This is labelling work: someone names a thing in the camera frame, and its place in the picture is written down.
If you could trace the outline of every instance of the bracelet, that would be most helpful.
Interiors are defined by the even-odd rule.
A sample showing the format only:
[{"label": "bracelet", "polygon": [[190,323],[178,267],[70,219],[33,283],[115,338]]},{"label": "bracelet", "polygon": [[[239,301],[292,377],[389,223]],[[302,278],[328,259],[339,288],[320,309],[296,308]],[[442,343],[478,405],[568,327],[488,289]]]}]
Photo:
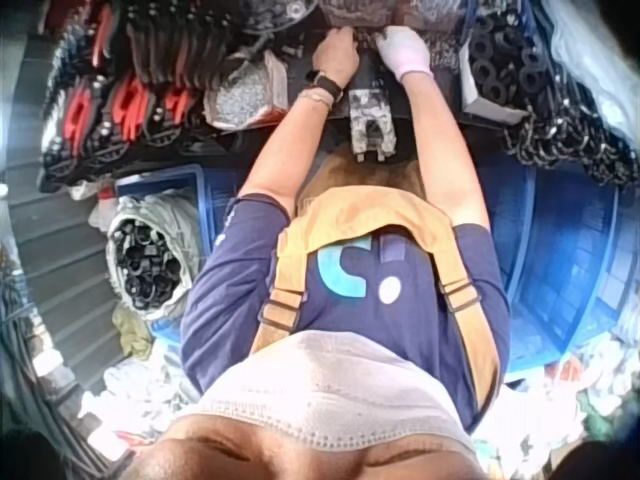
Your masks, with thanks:
[{"label": "bracelet", "polygon": [[317,93],[304,90],[300,93],[300,95],[298,95],[298,98],[308,98],[309,100],[313,100],[314,102],[323,103],[329,110],[333,109],[333,102],[330,102],[326,97]]}]

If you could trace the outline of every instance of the white face mask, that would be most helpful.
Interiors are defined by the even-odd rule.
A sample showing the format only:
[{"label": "white face mask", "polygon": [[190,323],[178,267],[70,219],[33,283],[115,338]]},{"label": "white face mask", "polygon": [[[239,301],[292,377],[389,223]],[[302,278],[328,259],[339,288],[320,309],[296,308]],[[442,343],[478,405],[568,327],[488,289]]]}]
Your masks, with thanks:
[{"label": "white face mask", "polygon": [[185,413],[274,429],[317,450],[359,450],[440,435],[472,451],[445,388],[352,333],[302,332],[230,368]]}]

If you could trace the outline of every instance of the blue shirt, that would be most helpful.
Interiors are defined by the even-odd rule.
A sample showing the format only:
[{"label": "blue shirt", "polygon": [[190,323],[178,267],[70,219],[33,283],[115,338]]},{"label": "blue shirt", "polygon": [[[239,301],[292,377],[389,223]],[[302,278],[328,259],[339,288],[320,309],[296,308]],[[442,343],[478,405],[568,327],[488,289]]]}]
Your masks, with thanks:
[{"label": "blue shirt", "polygon": [[[183,366],[200,391],[248,356],[258,313],[273,285],[278,235],[289,221],[266,195],[245,196],[232,205],[182,320]],[[471,224],[454,232],[504,372],[509,311],[491,235]],[[386,227],[313,253],[306,283],[296,331],[354,332],[375,341],[437,378],[465,429],[475,427],[473,381],[456,320],[437,289],[428,255],[406,230]]]}]

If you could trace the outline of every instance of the suspender strap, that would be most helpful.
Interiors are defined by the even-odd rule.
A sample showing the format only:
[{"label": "suspender strap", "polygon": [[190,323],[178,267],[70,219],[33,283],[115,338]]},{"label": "suspender strap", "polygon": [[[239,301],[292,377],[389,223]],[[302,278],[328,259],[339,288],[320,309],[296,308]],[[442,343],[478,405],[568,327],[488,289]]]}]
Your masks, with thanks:
[{"label": "suspender strap", "polygon": [[251,353],[295,330],[310,253],[387,225],[407,228],[416,243],[433,255],[441,292],[456,319],[469,360],[478,410],[485,408],[497,392],[500,365],[478,291],[468,277],[446,215],[401,190],[333,188],[316,198],[304,216],[291,222],[278,238],[275,285],[260,314]]}]

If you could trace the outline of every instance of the black watch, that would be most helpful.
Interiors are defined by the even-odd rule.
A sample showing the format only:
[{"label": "black watch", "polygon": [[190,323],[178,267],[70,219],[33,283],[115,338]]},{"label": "black watch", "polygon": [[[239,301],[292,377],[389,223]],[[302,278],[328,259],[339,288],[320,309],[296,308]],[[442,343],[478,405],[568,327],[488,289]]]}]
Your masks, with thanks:
[{"label": "black watch", "polygon": [[321,88],[333,97],[333,101],[338,103],[342,98],[342,88],[336,82],[327,77],[323,72],[311,70],[307,73],[307,84],[305,90],[309,88]]}]

